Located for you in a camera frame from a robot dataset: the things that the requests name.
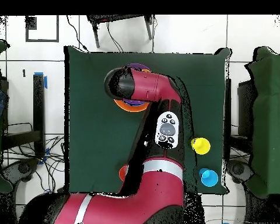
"blue tape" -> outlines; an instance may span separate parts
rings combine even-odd
[[[47,148],[46,150],[45,150],[45,154],[46,155],[49,155],[50,154],[50,148]],[[44,164],[44,162],[46,162],[47,161],[47,157],[45,157],[44,159],[43,159],[43,162],[39,162],[39,164],[38,165],[43,165]]]
[[[48,88],[48,80],[47,80],[47,76],[44,77],[44,87],[47,89]]]

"red robot arm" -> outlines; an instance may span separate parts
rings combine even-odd
[[[183,118],[174,82],[156,73],[119,68],[107,74],[105,89],[113,99],[151,102],[124,185],[118,197],[71,195],[54,224],[182,224]]]

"yellow cup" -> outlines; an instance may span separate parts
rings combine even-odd
[[[205,155],[211,149],[211,144],[205,138],[194,138],[191,141],[193,150],[199,155]]]

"tiled floor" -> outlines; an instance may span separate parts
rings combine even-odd
[[[237,86],[250,79],[244,65],[252,60],[253,51],[258,46],[269,46],[280,53],[280,16],[276,15],[157,15],[154,52],[156,53],[208,53],[213,54],[222,47],[232,49],[230,58],[230,78],[232,80],[232,124],[238,125]],[[69,16],[76,27],[80,42],[91,51],[117,51],[106,24],[99,26],[100,48],[96,48],[90,23],[86,16]],[[31,39],[55,39],[56,16],[38,16],[37,30],[29,31]],[[7,25],[0,27],[0,39],[10,44],[7,52],[0,55],[0,69],[9,81],[9,123],[33,123],[32,75],[43,72],[48,78],[45,90],[45,132],[47,139],[64,132],[64,52],[63,46],[82,48],[76,39],[74,29],[66,16],[59,17],[59,43],[27,43],[25,41],[24,16],[9,16]],[[148,53],[152,42],[148,40],[145,22],[142,17],[110,23],[110,33],[124,51]],[[9,128],[9,132],[29,130],[27,125]],[[62,154],[58,145],[54,153]],[[9,161],[18,157],[6,154]],[[54,173],[57,188],[64,184],[63,163]],[[37,172],[42,177],[43,187],[48,189],[48,173],[43,165]],[[242,224],[246,200],[242,185],[235,184],[226,175],[227,195],[202,195],[206,224]],[[21,183],[17,192],[18,213],[23,205],[41,194],[40,178],[35,174],[28,183]]]

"chair leg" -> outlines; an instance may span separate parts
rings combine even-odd
[[[100,48],[100,43],[99,43],[99,36],[97,35],[97,25],[95,23],[92,23],[92,29],[93,29],[93,33],[94,33],[94,37],[96,40],[96,47]]]
[[[152,39],[152,33],[150,31],[151,27],[149,27],[149,18],[150,18],[150,16],[144,16],[146,29],[147,29],[147,32],[148,32],[148,38],[151,40]]]

